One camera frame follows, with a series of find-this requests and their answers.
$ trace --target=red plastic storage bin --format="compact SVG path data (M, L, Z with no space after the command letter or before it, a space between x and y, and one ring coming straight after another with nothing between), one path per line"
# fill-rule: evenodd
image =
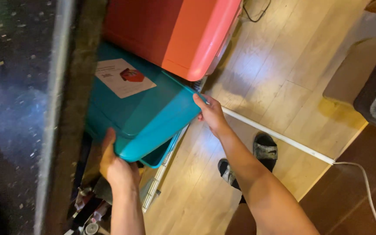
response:
M211 74L232 36L241 0L111 0L106 40L189 81Z

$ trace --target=printed label on bin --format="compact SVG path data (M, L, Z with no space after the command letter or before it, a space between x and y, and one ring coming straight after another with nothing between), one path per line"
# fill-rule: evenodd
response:
M154 82L123 59L98 62L95 76L121 99L156 87Z

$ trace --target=teal plastic storage bin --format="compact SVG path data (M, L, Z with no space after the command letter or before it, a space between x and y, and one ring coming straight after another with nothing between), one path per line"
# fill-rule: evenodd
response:
M101 142L107 128L112 127L117 134L114 151L118 156L128 162L140 160L147 166L159 167L177 140L177 133L201 111L192 99L195 91L160 67L112 44L101 43L98 58L124 59L156 87L119 98L95 77L86 131Z

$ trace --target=hand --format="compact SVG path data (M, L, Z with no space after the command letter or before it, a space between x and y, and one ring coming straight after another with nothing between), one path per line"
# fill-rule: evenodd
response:
M222 105L211 96L203 94L209 104L206 104L198 94L193 95L193 99L196 105L200 107L201 113L198 115L198 120L206 121L210 127L211 132L219 138L220 135L230 131L231 128L224 118Z
M127 195L138 193L140 175L135 162L128 164L114 153L115 131L108 128L102 141L102 159L99 172L109 182L113 193Z

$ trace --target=power cord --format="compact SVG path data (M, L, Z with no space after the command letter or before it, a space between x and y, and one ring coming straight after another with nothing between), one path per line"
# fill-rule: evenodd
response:
M353 162L342 161L342 162L335 162L335 163L333 163L333 164L349 164L349 165L354 165L354 166L359 167L359 168L362 170L362 173L363 173L363 179L364 179L364 181L365 181L365 186L366 186L366 192L368 193L368 202L369 202L369 206L371 207L371 210L372 210L373 216L374 216L375 221L376 221L376 211L375 211L375 208L373 207L372 196L371 196L371 190L369 189L368 176L366 175L365 169L364 169L361 165L359 165L358 163L353 163Z
M249 20L252 21L253 23L256 23L256 22L258 22L264 16L264 14L265 14L266 10L268 9L269 5L271 4L271 2L272 2L272 0L269 0L269 3L267 5L267 7L264 10L261 10L260 15L259 15L259 17L258 17L257 20L253 20L252 18L250 18L249 13L247 12L247 10L245 8L245 4L246 3L243 4L243 10L246 13L247 17L249 18Z

